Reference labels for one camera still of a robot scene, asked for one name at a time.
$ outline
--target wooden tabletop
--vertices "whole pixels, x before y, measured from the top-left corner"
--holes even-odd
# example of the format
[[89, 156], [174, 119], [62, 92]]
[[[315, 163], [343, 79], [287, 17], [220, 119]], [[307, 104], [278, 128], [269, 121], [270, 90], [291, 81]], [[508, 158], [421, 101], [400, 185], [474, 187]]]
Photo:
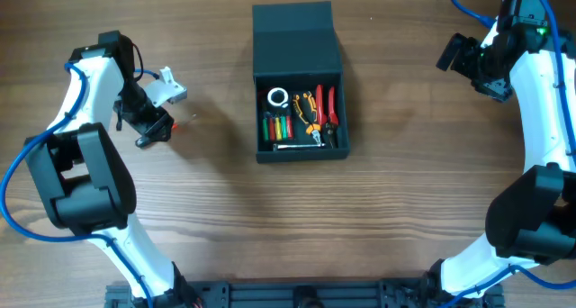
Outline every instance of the wooden tabletop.
[[[352, 152], [343, 161], [258, 165], [251, 6], [324, 0], [0, 0], [0, 168], [55, 117], [72, 49], [119, 29], [146, 68], [168, 65], [188, 99], [181, 123], [145, 150], [110, 129], [137, 213], [188, 280], [419, 276], [483, 232], [491, 200], [522, 173], [515, 98], [498, 104], [435, 64], [455, 32], [486, 30], [450, 0], [329, 0], [345, 61]], [[500, 0], [460, 0], [495, 15]], [[574, 0], [550, 0], [576, 32]], [[15, 219], [52, 227], [25, 165]], [[571, 262], [535, 270], [576, 278]], [[0, 220], [0, 307], [102, 307], [122, 275], [93, 245], [27, 240]], [[575, 307], [576, 292], [504, 282], [509, 307]]]

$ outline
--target black toolbox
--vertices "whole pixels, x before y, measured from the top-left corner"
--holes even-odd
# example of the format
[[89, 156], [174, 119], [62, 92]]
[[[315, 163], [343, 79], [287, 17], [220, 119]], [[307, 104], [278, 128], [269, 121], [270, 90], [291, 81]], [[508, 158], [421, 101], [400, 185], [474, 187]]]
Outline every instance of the black toolbox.
[[[342, 82], [342, 60], [332, 22], [331, 2], [254, 5], [252, 15], [256, 88], [256, 161], [272, 163], [345, 159], [350, 153], [350, 141]], [[322, 85], [324, 89], [323, 103], [326, 113], [329, 89], [335, 88], [335, 112], [338, 118], [335, 147], [275, 151], [275, 144], [314, 143], [314, 139], [306, 133], [306, 125], [292, 110], [292, 98], [294, 95], [302, 96], [307, 91], [315, 95], [317, 85]], [[290, 101], [286, 109], [273, 108], [267, 103], [267, 92], [274, 87], [281, 87], [288, 92]], [[308, 104], [302, 102], [301, 105], [302, 110], [310, 118]], [[292, 118], [291, 140], [266, 141], [265, 128], [268, 130], [269, 127], [265, 127], [265, 120], [270, 114], [287, 115]], [[322, 141], [327, 143], [328, 136], [324, 127], [320, 133]]]

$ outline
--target pliers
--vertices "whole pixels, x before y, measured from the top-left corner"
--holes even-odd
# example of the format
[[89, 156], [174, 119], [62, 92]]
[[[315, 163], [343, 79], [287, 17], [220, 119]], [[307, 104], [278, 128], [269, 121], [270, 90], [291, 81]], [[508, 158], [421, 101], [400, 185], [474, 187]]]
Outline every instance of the pliers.
[[314, 96], [312, 96], [312, 93], [310, 93], [310, 92], [305, 92], [304, 98], [307, 99], [308, 103], [310, 104], [310, 111], [312, 112], [312, 120], [311, 121], [309, 121], [306, 118], [306, 115], [304, 115], [304, 112], [302, 111], [302, 108], [300, 107], [300, 96], [299, 95], [294, 95], [294, 97], [292, 98], [292, 107], [293, 107], [294, 111], [296, 112], [296, 114], [298, 115], [298, 117], [300, 118], [300, 120], [306, 126], [306, 133], [311, 135], [312, 138], [314, 139], [314, 141], [316, 141], [316, 143], [318, 145], [321, 145], [322, 144], [322, 138], [320, 137], [321, 126], [318, 123], [318, 111], [316, 108], [316, 101], [314, 100]]
[[334, 110], [334, 98], [335, 98], [334, 87], [331, 87], [328, 91], [328, 117], [324, 112], [324, 98], [322, 95], [322, 85], [316, 86], [316, 100], [318, 100], [318, 124], [320, 127], [326, 128], [326, 134], [328, 135], [329, 143], [331, 148], [336, 147], [336, 140], [334, 135], [336, 133], [336, 128], [338, 127], [338, 117], [336, 116], [336, 111]]

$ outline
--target roll of tape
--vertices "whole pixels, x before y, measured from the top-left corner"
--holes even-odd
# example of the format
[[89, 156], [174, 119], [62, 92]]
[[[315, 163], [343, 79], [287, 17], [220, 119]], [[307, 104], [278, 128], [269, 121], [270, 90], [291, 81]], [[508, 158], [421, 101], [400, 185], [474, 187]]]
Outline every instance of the roll of tape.
[[[282, 94], [283, 100], [282, 102], [275, 102], [272, 98], [274, 94]], [[268, 103], [273, 107], [281, 107], [286, 108], [288, 106], [288, 92], [281, 87], [275, 87], [268, 92]]]

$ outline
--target black cable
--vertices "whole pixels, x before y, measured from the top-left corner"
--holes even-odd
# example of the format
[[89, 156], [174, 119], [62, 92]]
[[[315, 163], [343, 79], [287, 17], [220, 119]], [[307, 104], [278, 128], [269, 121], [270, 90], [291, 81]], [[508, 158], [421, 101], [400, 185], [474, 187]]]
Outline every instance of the black cable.
[[136, 49], [136, 52], [138, 53], [138, 59], [140, 61], [140, 75], [134, 78], [134, 80], [138, 82], [142, 76], [144, 76], [144, 61], [142, 61], [142, 55], [140, 54], [140, 49], [138, 49], [138, 46], [134, 42], [132, 43], [132, 46]]

